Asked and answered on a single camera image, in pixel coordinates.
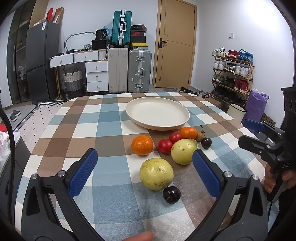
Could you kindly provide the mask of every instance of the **shoe rack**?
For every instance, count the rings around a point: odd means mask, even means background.
[[[237,78],[238,78],[238,79],[242,79],[242,80],[246,80],[247,83],[248,83],[248,90],[247,90],[246,93],[242,93],[242,92],[240,92],[240,91],[237,91],[237,90],[235,90],[235,89],[232,89],[232,88],[230,88],[230,87],[228,87],[228,86],[225,86],[225,85],[223,85],[223,84],[221,84],[221,83],[219,83],[219,82],[213,81],[213,80],[212,80],[212,84],[213,84],[213,86],[214,86],[214,89],[216,89],[218,86],[222,86],[222,87],[224,87],[225,89],[228,89],[228,90],[230,90],[230,91],[233,91],[233,92],[235,92],[235,93],[238,93],[238,94],[242,95],[242,96],[244,97],[245,101],[247,102],[247,98],[248,98],[248,96],[249,96],[249,94],[250,94],[251,86],[252,86],[252,84],[253,84],[253,82],[254,82],[253,71],[254,71],[255,66],[252,65],[252,64],[251,64],[250,62],[248,62],[248,61],[240,60],[240,59],[225,58],[225,57],[219,57],[219,56],[214,56],[214,58],[215,58],[215,60],[217,60],[217,61],[225,60],[225,61],[232,62],[232,63],[235,63],[235,64],[240,64],[240,66],[241,66],[241,65],[244,65],[243,67],[248,67],[248,68],[250,69],[249,76],[248,76],[247,78],[245,78],[245,77],[242,77],[242,76],[237,75],[237,74],[233,74],[233,73],[226,72],[226,71],[221,71],[221,70],[216,70],[216,69],[213,68],[213,71],[214,71],[215,74],[219,74],[219,75],[220,75],[221,73],[225,73],[225,74],[228,74],[228,76],[233,75],[233,76],[234,76],[234,81],[235,81]],[[226,102],[225,100],[220,99],[219,97],[214,96],[213,94],[211,94],[211,96],[212,96],[212,98],[214,98],[214,99],[218,99],[219,101],[222,101],[222,102],[224,102],[224,103],[229,104],[229,103]]]

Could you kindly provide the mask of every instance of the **plate rim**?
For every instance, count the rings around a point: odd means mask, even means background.
[[[159,99],[159,98],[161,98],[161,99],[165,99],[165,101],[168,101],[168,102],[172,102],[172,101],[173,101],[173,103],[175,103],[175,104],[177,104],[177,105],[180,105],[181,108],[186,109],[186,111],[188,112],[188,118],[187,118],[187,120],[186,120],[184,123],[180,123],[179,125],[173,125],[173,126],[155,126],[155,125],[152,126],[152,125],[150,125],[150,124],[146,124],[146,123],[143,123],[143,122],[141,122],[141,121],[138,121],[138,120],[134,119],[133,117],[131,117],[131,115],[126,111],[126,107],[127,107],[128,104],[131,103],[132,101],[136,101],[136,100],[138,100],[138,99],[144,99],[144,98],[145,98],[145,99],[147,99],[147,98],[148,98],[148,99]],[[131,100],[130,102],[128,102],[127,105],[125,106],[125,112],[126,112],[126,114],[128,115],[128,117],[129,117],[131,120],[134,119],[135,121],[137,121],[137,122],[139,122],[139,123],[142,123],[142,124],[144,124],[144,125],[152,126],[152,127],[157,127],[157,128],[173,128],[173,127],[176,127],[176,126],[181,126],[181,125],[184,125],[185,123],[187,123],[188,120],[190,119],[190,112],[189,112],[189,110],[188,110],[184,105],[178,103],[177,101],[174,101],[174,100],[171,100],[171,99],[167,99],[167,98],[157,97],[157,96],[147,96],[147,97],[139,97],[139,98],[133,99],[133,100]]]

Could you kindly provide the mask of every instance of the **red tomato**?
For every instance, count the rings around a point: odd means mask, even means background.
[[[168,138],[173,144],[175,144],[175,142],[183,139],[182,135],[179,132],[174,132],[170,135],[170,137]]]
[[[158,149],[163,154],[169,153],[172,146],[173,146],[173,143],[168,139],[162,139],[158,143]]]

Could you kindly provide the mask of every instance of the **door frame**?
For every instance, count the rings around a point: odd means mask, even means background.
[[[195,55],[196,31],[197,31],[197,6],[194,5],[194,4],[191,4],[189,2],[183,1],[183,0],[176,0],[176,1],[183,2],[185,4],[193,6],[194,10],[195,10],[195,15],[194,15],[194,32],[195,32],[195,34],[194,34],[194,40],[193,40],[193,54],[192,54],[192,60],[191,60],[189,83],[187,85],[187,88],[189,88],[190,84],[191,84],[191,77],[192,77],[192,71],[193,71],[193,62],[194,62],[194,55]],[[156,69],[157,69],[157,58],[158,58],[158,48],[159,48],[161,3],[162,3],[162,0],[158,0],[157,27],[156,27],[154,63],[153,63],[153,77],[152,77],[153,87],[155,87],[155,83],[156,83]]]

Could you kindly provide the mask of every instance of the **purple bag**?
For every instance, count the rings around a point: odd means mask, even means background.
[[[267,101],[269,99],[269,96],[267,96],[264,93],[259,93],[258,90],[254,89],[254,91],[250,92],[250,96],[248,98],[247,104],[246,104],[246,110],[248,111],[244,119],[249,119],[252,121],[259,122],[261,120],[261,117],[264,113],[265,106],[267,104]]]

